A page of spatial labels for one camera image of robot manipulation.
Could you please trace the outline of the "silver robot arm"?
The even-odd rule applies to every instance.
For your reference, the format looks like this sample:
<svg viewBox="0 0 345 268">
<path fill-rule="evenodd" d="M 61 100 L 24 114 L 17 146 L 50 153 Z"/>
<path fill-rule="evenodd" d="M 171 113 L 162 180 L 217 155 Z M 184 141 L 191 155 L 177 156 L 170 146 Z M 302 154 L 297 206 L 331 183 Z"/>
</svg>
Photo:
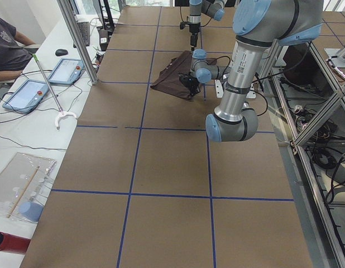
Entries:
<svg viewBox="0 0 345 268">
<path fill-rule="evenodd" d="M 191 51 L 194 51 L 197 47 L 198 33 L 201 28 L 201 16 L 202 14 L 207 15 L 215 21 L 220 21 L 224 14 L 224 8 L 227 1 L 215 0 L 210 3 L 206 0 L 191 0 L 189 1 L 189 16 L 187 25 L 189 26 L 190 37 L 190 47 Z"/>
<path fill-rule="evenodd" d="M 234 14 L 237 50 L 223 97 L 205 120 L 214 142 L 244 141 L 257 131 L 255 110 L 247 94 L 264 51 L 274 40 L 281 46 L 303 44 L 321 32 L 323 1 L 242 1 Z"/>
</svg>

